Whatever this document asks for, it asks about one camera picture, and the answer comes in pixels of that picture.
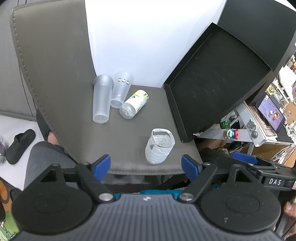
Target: frosted plastic cup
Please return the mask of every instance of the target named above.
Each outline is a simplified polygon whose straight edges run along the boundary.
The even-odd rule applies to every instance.
[[[112,91],[111,106],[119,109],[126,99],[129,88],[133,84],[133,76],[124,71],[119,71],[115,75],[114,87]]]
[[[147,146],[145,157],[150,164],[160,164],[170,154],[175,145],[173,134],[166,129],[153,129]]]
[[[93,121],[103,124],[109,120],[113,79],[99,75],[94,79]]]

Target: cartoon poster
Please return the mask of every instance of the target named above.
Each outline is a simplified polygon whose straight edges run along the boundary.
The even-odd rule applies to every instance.
[[[0,224],[0,241],[9,241],[19,232],[11,214],[11,189],[14,187],[0,177],[0,201],[5,211],[5,219]]]

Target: metal knob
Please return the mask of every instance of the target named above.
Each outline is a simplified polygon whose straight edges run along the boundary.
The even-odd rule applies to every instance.
[[[251,137],[253,137],[254,139],[256,139],[258,137],[258,132],[254,131],[251,133]]]

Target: circular mount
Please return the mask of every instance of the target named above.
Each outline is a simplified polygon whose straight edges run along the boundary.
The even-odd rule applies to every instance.
[[[235,233],[255,233],[272,228],[281,213],[274,195],[259,183],[234,182],[208,192],[202,213],[220,228]]]
[[[83,191],[56,182],[25,189],[12,203],[20,229],[52,235],[82,224],[92,211],[91,198]]]
[[[183,201],[191,201],[194,196],[191,193],[182,193],[179,195],[179,198]]]
[[[99,199],[104,202],[111,201],[113,199],[113,195],[111,193],[102,193],[99,195]]]

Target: metal screw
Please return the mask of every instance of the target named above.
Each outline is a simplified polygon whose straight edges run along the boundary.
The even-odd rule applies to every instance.
[[[99,199],[101,201],[107,202],[113,199],[113,195],[111,193],[102,193],[99,195]]]
[[[254,131],[251,133],[251,137],[253,137],[254,139],[256,139],[258,137],[258,132]]]
[[[193,198],[194,198],[194,196],[191,194],[191,193],[182,193],[182,194],[180,194],[179,195],[179,198],[181,199],[181,200],[183,200],[183,201],[191,201]]]

